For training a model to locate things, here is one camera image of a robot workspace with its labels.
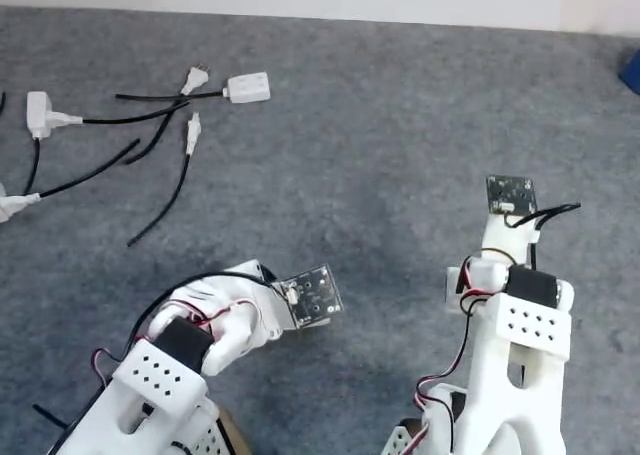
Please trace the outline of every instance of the cable connector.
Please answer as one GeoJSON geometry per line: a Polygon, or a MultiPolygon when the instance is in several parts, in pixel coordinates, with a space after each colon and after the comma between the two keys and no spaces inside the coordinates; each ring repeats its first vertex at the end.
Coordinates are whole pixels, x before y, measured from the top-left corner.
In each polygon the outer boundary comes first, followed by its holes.
{"type": "Polygon", "coordinates": [[[209,81],[209,67],[198,65],[191,67],[187,75],[187,81],[180,90],[182,95],[190,95],[196,88],[201,87],[209,81]]]}
{"type": "Polygon", "coordinates": [[[82,125],[82,117],[51,110],[51,99],[46,92],[29,92],[27,95],[27,127],[34,139],[47,138],[51,130],[65,125],[82,125]]]}
{"type": "Polygon", "coordinates": [[[8,221],[14,214],[39,201],[38,193],[7,197],[4,186],[0,183],[0,223],[8,221]]]}
{"type": "Polygon", "coordinates": [[[271,98],[267,72],[250,73],[230,78],[222,95],[231,103],[262,102],[271,98]]]}
{"type": "Polygon", "coordinates": [[[196,149],[196,143],[198,143],[198,137],[202,132],[202,126],[200,125],[200,114],[195,112],[191,120],[189,120],[189,131],[187,132],[187,155],[193,155],[193,151],[196,149]]]}

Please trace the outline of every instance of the black cable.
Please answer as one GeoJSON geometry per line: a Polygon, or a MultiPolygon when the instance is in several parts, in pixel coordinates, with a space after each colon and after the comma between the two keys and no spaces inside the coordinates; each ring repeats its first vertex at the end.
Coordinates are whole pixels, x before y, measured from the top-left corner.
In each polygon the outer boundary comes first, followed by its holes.
{"type": "Polygon", "coordinates": [[[97,175],[100,175],[102,172],[104,172],[108,168],[110,168],[113,165],[115,165],[116,163],[118,163],[118,161],[122,157],[124,157],[127,153],[129,153],[131,150],[133,150],[133,148],[136,145],[138,145],[139,143],[140,143],[140,139],[139,138],[135,139],[133,142],[131,142],[129,145],[127,145],[115,157],[113,157],[111,160],[109,160],[105,164],[100,165],[98,168],[96,168],[92,172],[90,172],[90,173],[88,173],[88,174],[86,174],[86,175],[84,175],[84,176],[82,176],[80,178],[76,178],[75,180],[72,180],[72,181],[67,182],[67,183],[65,183],[63,185],[60,185],[59,187],[52,188],[51,190],[47,190],[46,192],[41,192],[40,193],[40,198],[46,198],[46,197],[50,197],[51,195],[55,195],[56,193],[64,192],[65,190],[73,188],[76,185],[80,185],[81,183],[86,182],[87,180],[90,180],[90,179],[92,179],[93,177],[95,177],[97,175]]]}
{"type": "Polygon", "coordinates": [[[171,442],[171,446],[172,447],[176,447],[179,448],[180,450],[182,450],[185,455],[193,455],[193,453],[191,452],[191,450],[189,450],[189,447],[187,447],[184,443],[182,442],[178,442],[177,440],[174,440],[173,442],[171,442]]]}
{"type": "Polygon", "coordinates": [[[140,231],[140,233],[138,233],[138,235],[136,235],[131,240],[129,240],[129,242],[127,242],[127,247],[131,248],[136,243],[138,243],[142,239],[142,237],[144,237],[147,233],[149,233],[153,229],[153,227],[155,227],[158,223],[160,223],[160,221],[165,217],[165,215],[169,213],[169,210],[171,210],[171,207],[173,207],[173,204],[176,203],[176,200],[180,195],[180,191],[182,190],[182,186],[184,185],[184,180],[187,177],[187,171],[189,170],[190,161],[191,161],[191,155],[185,155],[184,162],[182,164],[182,172],[180,173],[180,180],[178,181],[178,185],[176,185],[176,188],[173,191],[173,194],[171,195],[171,199],[169,199],[169,202],[164,206],[162,210],[160,210],[160,213],[156,216],[156,218],[151,220],[151,222],[149,222],[149,224],[146,227],[144,227],[140,231]]]}
{"type": "Polygon", "coordinates": [[[49,410],[47,410],[46,408],[43,408],[37,403],[34,403],[33,405],[31,405],[31,408],[33,408],[36,412],[38,412],[38,414],[46,418],[49,422],[53,423],[56,427],[60,427],[63,430],[66,430],[69,427],[68,423],[63,422],[58,417],[56,417],[53,413],[51,413],[49,410]]]}
{"type": "Polygon", "coordinates": [[[40,139],[33,139],[33,164],[31,165],[31,173],[27,179],[27,185],[22,191],[22,195],[29,195],[33,188],[33,182],[36,179],[36,173],[38,173],[38,164],[40,163],[40,139]]]}
{"type": "MultiPolygon", "coordinates": [[[[176,100],[175,102],[173,102],[173,105],[171,106],[171,108],[178,107],[179,105],[180,105],[180,101],[176,100]]],[[[127,158],[123,163],[125,165],[131,165],[132,163],[135,163],[138,160],[142,160],[149,153],[151,153],[151,150],[153,150],[156,147],[156,145],[160,141],[160,138],[162,138],[162,135],[164,134],[167,127],[169,126],[169,122],[171,122],[171,119],[173,118],[173,115],[175,113],[176,113],[175,111],[167,113],[162,119],[162,123],[158,127],[156,134],[153,136],[149,144],[146,147],[144,147],[142,150],[140,150],[138,153],[136,153],[135,155],[127,158]]]]}
{"type": "Polygon", "coordinates": [[[424,394],[422,393],[422,389],[420,387],[420,385],[426,381],[435,381],[435,380],[439,380],[445,377],[448,377],[449,375],[451,375],[457,368],[458,365],[460,365],[460,361],[462,360],[462,355],[464,354],[464,351],[467,347],[467,342],[469,340],[469,328],[471,326],[471,317],[473,317],[473,307],[480,302],[486,302],[486,300],[483,299],[476,299],[473,302],[471,302],[471,305],[469,305],[469,310],[465,311],[464,309],[462,310],[466,316],[467,316],[467,320],[465,322],[465,326],[464,326],[464,335],[462,337],[462,343],[460,344],[460,349],[458,350],[458,355],[456,356],[455,360],[453,361],[453,363],[451,364],[451,366],[449,367],[448,370],[445,370],[444,372],[442,372],[440,375],[427,375],[426,377],[422,377],[420,378],[420,380],[418,380],[418,383],[416,384],[416,392],[418,393],[418,395],[422,398],[424,398],[425,400],[430,400],[432,402],[437,402],[440,403],[441,405],[443,405],[446,409],[447,412],[449,413],[449,421],[450,421],[450,429],[451,429],[451,438],[450,438],[450,452],[453,453],[453,448],[454,448],[454,424],[455,421],[453,419],[453,412],[451,411],[451,409],[449,408],[449,405],[447,405],[444,401],[440,400],[439,398],[435,398],[435,397],[430,397],[428,394],[424,394]]]}
{"type": "Polygon", "coordinates": [[[575,210],[580,207],[580,203],[564,203],[562,205],[558,205],[557,207],[545,208],[542,210],[538,210],[537,212],[531,213],[525,217],[522,217],[520,220],[515,222],[514,224],[509,223],[507,217],[508,213],[504,214],[504,224],[509,228],[518,228],[525,223],[529,223],[531,220],[535,220],[536,218],[540,218],[544,215],[551,215],[551,218],[559,215],[560,213],[570,212],[571,210],[575,210]]]}
{"type": "Polygon", "coordinates": [[[60,451],[60,449],[62,448],[64,443],[69,439],[69,437],[71,436],[73,431],[76,429],[78,424],[82,421],[82,419],[89,412],[89,410],[91,410],[91,407],[96,402],[96,400],[98,400],[100,395],[102,395],[103,391],[104,391],[104,387],[101,385],[100,388],[98,388],[98,390],[96,391],[96,393],[94,393],[93,396],[89,399],[86,405],[82,407],[80,414],[73,420],[73,422],[71,422],[67,426],[67,428],[65,428],[64,432],[62,432],[60,437],[58,437],[58,440],[56,440],[56,442],[53,444],[51,449],[47,452],[47,455],[56,455],[60,451]]]}
{"type": "Polygon", "coordinates": [[[186,107],[189,105],[188,101],[183,101],[178,105],[172,105],[163,110],[158,110],[157,112],[147,113],[146,115],[140,115],[138,117],[131,118],[116,118],[113,120],[102,120],[99,118],[83,118],[82,123],[85,125],[123,125],[126,123],[137,123],[144,122],[145,120],[151,120],[152,118],[158,118],[162,115],[166,115],[167,113],[173,113],[176,110],[186,107]]]}
{"type": "MultiPolygon", "coordinates": [[[[581,206],[582,204],[580,202],[565,203],[564,205],[559,205],[555,209],[550,209],[550,211],[546,215],[544,215],[540,220],[536,222],[535,229],[537,231],[540,231],[542,230],[542,227],[544,227],[545,224],[552,218],[557,217],[558,215],[561,215],[563,213],[568,213],[568,212],[572,212],[573,210],[577,210],[581,206]]],[[[536,252],[535,243],[532,243],[529,246],[529,262],[531,263],[532,270],[538,269],[538,256],[536,252]]]]}
{"type": "Polygon", "coordinates": [[[173,101],[188,101],[199,100],[202,98],[216,98],[222,97],[222,91],[215,92],[196,93],[193,95],[167,95],[160,97],[153,97],[148,95],[127,95],[125,93],[116,93],[116,98],[119,100],[132,100],[135,102],[173,102],[173,101]]]}
{"type": "Polygon", "coordinates": [[[529,246],[529,261],[531,262],[531,270],[538,269],[538,256],[536,255],[536,244],[532,243],[529,246]]]}

